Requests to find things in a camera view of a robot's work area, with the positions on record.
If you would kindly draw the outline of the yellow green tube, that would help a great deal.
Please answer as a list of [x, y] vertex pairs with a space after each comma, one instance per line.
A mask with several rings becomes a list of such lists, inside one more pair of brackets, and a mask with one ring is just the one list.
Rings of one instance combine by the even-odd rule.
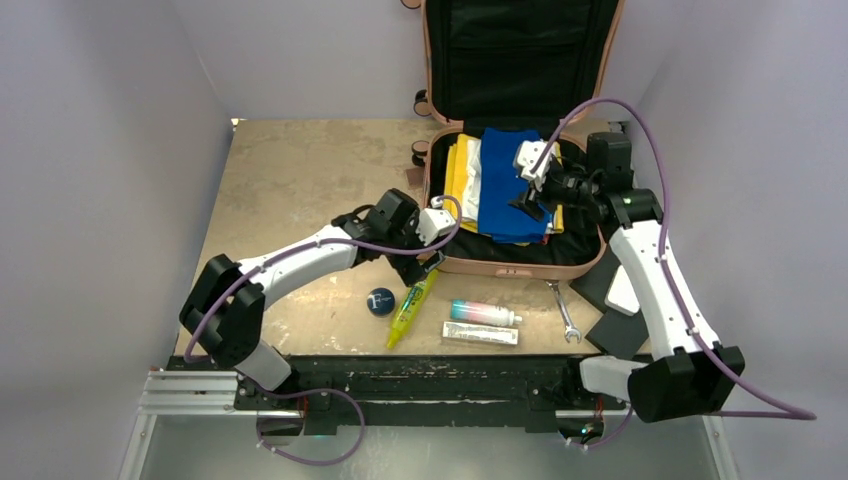
[[390, 323], [387, 339], [388, 349], [394, 349], [409, 331], [438, 275], [439, 271], [433, 270], [423, 280], [409, 288], [406, 297]]

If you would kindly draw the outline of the blue cloth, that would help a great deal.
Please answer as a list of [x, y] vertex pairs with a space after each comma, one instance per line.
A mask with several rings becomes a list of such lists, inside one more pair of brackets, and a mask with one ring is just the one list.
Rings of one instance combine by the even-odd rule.
[[551, 214], [537, 221], [510, 202], [526, 192], [527, 182], [513, 166], [524, 141], [538, 141], [535, 130], [501, 131], [486, 128], [481, 138], [481, 187], [477, 215], [479, 234], [500, 244], [536, 244], [547, 235]]

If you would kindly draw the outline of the white teal spray bottle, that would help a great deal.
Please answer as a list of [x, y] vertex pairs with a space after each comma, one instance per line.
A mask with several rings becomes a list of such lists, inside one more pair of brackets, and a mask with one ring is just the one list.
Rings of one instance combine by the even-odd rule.
[[523, 321], [520, 315], [506, 307], [459, 299], [452, 301], [450, 318], [495, 327], [513, 327]]

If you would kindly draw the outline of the white toothpaste box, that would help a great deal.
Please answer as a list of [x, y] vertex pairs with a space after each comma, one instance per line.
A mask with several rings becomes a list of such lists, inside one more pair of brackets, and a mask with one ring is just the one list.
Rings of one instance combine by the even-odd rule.
[[461, 322], [444, 322], [442, 337], [450, 340], [508, 346], [517, 346], [519, 343], [519, 331], [517, 329]]

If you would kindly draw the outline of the yellow cloth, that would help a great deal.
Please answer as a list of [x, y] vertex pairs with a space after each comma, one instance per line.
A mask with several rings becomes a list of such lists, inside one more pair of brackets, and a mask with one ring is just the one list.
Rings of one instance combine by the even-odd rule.
[[[466, 182], [466, 160], [465, 148], [459, 143], [461, 135], [458, 136], [456, 143], [450, 146], [448, 149], [448, 161], [444, 184], [444, 193], [456, 198], [460, 202], [459, 208], [452, 208], [453, 213], [459, 214], [461, 216], [460, 227], [470, 233], [479, 234], [477, 230], [477, 221], [468, 222], [463, 220], [462, 194]], [[551, 220], [548, 223], [547, 231], [555, 231], [555, 235], [562, 234], [565, 229], [563, 209], [557, 208], [554, 212], [550, 214]]]

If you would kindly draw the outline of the pink suitcase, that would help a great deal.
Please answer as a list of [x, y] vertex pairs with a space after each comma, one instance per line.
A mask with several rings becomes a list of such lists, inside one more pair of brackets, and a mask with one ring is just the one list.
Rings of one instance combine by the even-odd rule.
[[[427, 85], [416, 113], [440, 129], [413, 145], [424, 170], [424, 195], [443, 193], [448, 151], [461, 134], [486, 128], [559, 134], [568, 159], [586, 148], [585, 102], [602, 90], [608, 57], [625, 9], [621, 1], [417, 1], [422, 18]], [[528, 246], [499, 244], [461, 231], [446, 246], [445, 272], [501, 278], [570, 281], [603, 257], [601, 234], [576, 210], [566, 229]]]

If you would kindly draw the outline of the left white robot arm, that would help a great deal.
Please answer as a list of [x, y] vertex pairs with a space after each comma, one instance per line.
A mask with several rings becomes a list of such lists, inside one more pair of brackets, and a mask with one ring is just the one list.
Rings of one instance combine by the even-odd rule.
[[392, 188], [374, 204], [332, 219], [315, 234], [264, 255], [233, 260], [219, 254], [208, 260], [181, 311], [190, 333], [184, 359], [207, 359], [234, 369], [259, 386], [272, 408], [297, 399], [294, 368], [276, 347], [261, 338], [265, 312], [288, 294], [327, 275], [384, 257], [407, 286], [424, 279], [443, 260], [442, 248], [457, 233], [447, 195], [419, 206]]

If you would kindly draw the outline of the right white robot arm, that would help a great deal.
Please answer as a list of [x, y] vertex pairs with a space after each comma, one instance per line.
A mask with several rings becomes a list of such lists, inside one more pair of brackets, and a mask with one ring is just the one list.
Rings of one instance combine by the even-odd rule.
[[725, 347], [700, 314], [676, 263], [656, 195], [633, 185], [632, 145], [620, 133], [589, 136], [585, 163], [559, 162], [544, 141], [524, 141], [513, 166], [527, 190], [511, 206], [534, 219], [557, 206], [583, 210], [619, 260], [639, 303], [652, 360], [615, 356], [583, 360], [561, 392], [576, 407], [599, 394], [627, 403], [645, 423], [718, 413], [745, 359]]

